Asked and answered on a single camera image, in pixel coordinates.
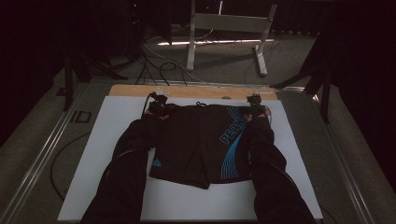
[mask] logo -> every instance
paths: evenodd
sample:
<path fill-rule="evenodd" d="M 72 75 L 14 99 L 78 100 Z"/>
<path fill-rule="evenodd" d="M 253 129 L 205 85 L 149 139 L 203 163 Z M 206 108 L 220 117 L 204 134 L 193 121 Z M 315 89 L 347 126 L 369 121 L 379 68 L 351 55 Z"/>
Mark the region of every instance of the logo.
<path fill-rule="evenodd" d="M 153 163 L 152 163 L 152 166 L 156 166 L 156 167 L 161 167 L 163 164 L 160 162 L 160 160 L 155 160 Z"/>

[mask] metal stand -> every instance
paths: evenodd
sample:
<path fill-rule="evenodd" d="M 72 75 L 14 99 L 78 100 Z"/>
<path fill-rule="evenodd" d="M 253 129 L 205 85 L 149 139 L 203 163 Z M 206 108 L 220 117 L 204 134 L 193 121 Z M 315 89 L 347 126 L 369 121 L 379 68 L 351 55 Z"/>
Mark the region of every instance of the metal stand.
<path fill-rule="evenodd" d="M 195 13 L 195 0 L 191 0 L 191 34 L 189 54 L 187 59 L 187 70 L 189 72 L 194 70 L 195 29 L 253 32 L 262 33 L 261 43 L 260 45 L 256 46 L 256 57 L 260 67 L 260 74 L 266 77 L 267 69 L 262 53 L 264 50 L 265 40 L 267 39 L 267 36 L 270 32 L 275 11 L 276 4 L 272 4 L 267 18 Z"/>

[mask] floor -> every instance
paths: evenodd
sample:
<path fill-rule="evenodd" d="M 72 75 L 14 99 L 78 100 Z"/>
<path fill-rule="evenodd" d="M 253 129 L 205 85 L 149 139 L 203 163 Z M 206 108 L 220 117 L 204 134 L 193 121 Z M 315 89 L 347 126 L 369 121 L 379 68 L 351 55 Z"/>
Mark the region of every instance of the floor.
<path fill-rule="evenodd" d="M 188 40 L 186 28 L 174 29 L 174 42 Z M 76 98 L 70 113 L 63 112 L 64 98 L 56 95 L 64 86 L 64 71 L 61 71 L 54 79 L 53 88 L 0 150 L 0 182 L 3 183 L 0 185 L 0 209 L 3 211 L 0 223 L 57 223 L 62 200 L 51 185 L 50 175 L 52 173 L 53 181 L 61 196 L 64 196 L 101 103 L 113 84 L 135 84 L 137 81 L 137 84 L 166 85 L 164 77 L 172 85 L 225 84 L 253 89 L 296 75 L 315 43 L 315 38 L 309 35 L 270 35 L 264 50 L 269 75 L 262 77 L 253 54 L 258 42 L 238 41 L 257 40 L 260 36 L 210 31 L 199 32 L 196 36 L 205 38 L 199 39 L 203 44 L 197 46 L 192 73 L 188 74 L 179 67 L 187 63 L 187 45 L 160 46 L 158 44 L 164 41 L 154 36 L 142 46 L 152 64 L 148 63 L 140 79 L 138 77 L 146 60 L 144 57 L 119 71 L 128 80 L 114 80 L 95 69 L 92 69 L 90 83 L 79 84 L 75 78 Z M 231 43 L 214 43 L 219 37 L 231 40 Z M 122 61 L 122 58 L 112 59 L 113 63 Z M 330 124 L 327 125 L 318 115 L 317 101 L 302 92 L 307 81 L 307 78 L 300 80 L 292 85 L 296 88 L 278 91 L 277 96 L 287 111 L 322 206 L 323 222 L 396 223 L 395 194 L 337 88 L 332 86 L 331 89 Z M 79 119 L 73 117 L 78 113 L 81 115 Z M 28 173 L 29 170 L 35 170 L 35 173 Z"/>

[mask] light strip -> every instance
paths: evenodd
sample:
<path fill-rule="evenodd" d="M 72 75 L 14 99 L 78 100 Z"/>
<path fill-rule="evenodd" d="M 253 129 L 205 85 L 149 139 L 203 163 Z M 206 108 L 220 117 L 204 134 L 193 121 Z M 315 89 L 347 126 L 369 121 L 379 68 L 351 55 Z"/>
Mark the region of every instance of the light strip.
<path fill-rule="evenodd" d="M 271 42 L 274 41 L 274 39 L 266 39 L 265 41 Z M 229 44 L 229 43 L 247 43 L 247 42 L 260 42 L 260 40 L 214 40 L 214 41 L 195 41 L 195 44 L 208 44 L 208 43 L 213 43 L 213 44 Z M 188 45 L 190 44 L 189 41 L 178 41 L 178 42 L 172 42 L 172 45 Z M 161 42 L 158 43 L 159 46 L 165 46 L 169 45 L 168 42 Z"/>

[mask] white board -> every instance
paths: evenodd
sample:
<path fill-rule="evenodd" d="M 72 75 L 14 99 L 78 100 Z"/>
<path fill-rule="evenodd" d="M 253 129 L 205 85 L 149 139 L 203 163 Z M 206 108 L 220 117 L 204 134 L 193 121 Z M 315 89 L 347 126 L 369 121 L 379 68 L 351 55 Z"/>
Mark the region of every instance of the white board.
<path fill-rule="evenodd" d="M 111 160 L 114 147 L 129 124 L 139 119 L 146 97 L 107 96 L 92 134 L 78 164 L 58 220 L 79 221 L 93 199 L 102 172 Z M 168 99 L 167 103 L 195 105 L 247 105 L 246 100 L 197 98 Z M 285 110 L 280 101 L 263 101 L 272 111 L 275 145 L 288 161 L 286 172 L 293 178 L 315 219 L 322 219 L 315 192 L 305 170 Z M 154 149 L 148 157 L 148 173 Z M 256 192 L 251 181 L 211 184 L 209 189 L 180 185 L 148 177 L 142 220 L 221 221 L 256 220 L 253 202 Z"/>

